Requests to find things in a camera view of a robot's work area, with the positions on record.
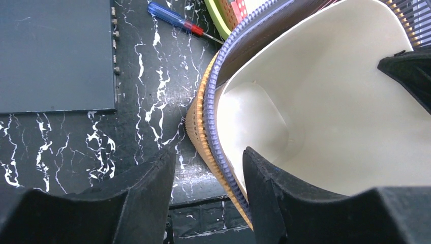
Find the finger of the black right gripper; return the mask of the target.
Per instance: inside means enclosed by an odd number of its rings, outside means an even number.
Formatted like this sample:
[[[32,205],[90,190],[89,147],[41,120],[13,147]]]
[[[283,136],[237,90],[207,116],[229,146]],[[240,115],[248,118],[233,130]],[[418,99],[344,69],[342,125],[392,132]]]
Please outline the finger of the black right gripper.
[[[381,59],[377,68],[398,82],[430,112],[430,48],[403,50]]]

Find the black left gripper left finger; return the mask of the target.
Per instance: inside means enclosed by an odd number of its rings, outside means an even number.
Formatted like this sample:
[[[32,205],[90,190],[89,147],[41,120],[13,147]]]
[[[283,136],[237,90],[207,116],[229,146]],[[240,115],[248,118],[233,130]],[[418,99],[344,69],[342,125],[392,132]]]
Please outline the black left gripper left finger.
[[[162,149],[79,194],[1,187],[1,243],[162,243],[175,161]]]

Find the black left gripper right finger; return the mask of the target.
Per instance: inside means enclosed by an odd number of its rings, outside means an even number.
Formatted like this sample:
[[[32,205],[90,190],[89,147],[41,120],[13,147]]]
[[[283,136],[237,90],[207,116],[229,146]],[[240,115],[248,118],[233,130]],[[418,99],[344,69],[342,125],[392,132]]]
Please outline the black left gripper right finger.
[[[430,243],[430,187],[344,196],[293,176],[250,147],[242,161],[257,243]]]

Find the cream bin liner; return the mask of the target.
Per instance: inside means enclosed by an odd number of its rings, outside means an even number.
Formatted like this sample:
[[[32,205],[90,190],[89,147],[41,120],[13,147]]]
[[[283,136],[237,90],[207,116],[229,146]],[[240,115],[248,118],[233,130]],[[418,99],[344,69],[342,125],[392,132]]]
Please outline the cream bin liner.
[[[246,193],[242,154],[322,189],[430,184],[430,114],[381,59],[412,46],[381,1],[341,1],[283,33],[218,91],[222,159]]]

